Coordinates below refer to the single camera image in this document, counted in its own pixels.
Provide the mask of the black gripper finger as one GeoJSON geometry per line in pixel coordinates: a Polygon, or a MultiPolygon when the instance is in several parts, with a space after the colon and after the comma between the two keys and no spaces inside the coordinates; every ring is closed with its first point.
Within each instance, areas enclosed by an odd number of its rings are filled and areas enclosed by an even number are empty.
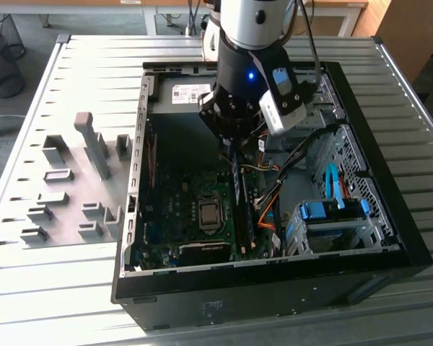
{"type": "Polygon", "coordinates": [[[239,125],[231,101],[231,95],[226,92],[211,91],[198,96],[198,115],[229,158],[234,156],[239,125]]]}
{"type": "Polygon", "coordinates": [[[239,155],[242,155],[242,148],[248,143],[251,138],[260,135],[267,130],[266,120],[261,110],[248,113],[248,116],[242,119],[240,127],[237,129],[237,144],[236,150],[239,155]]]}

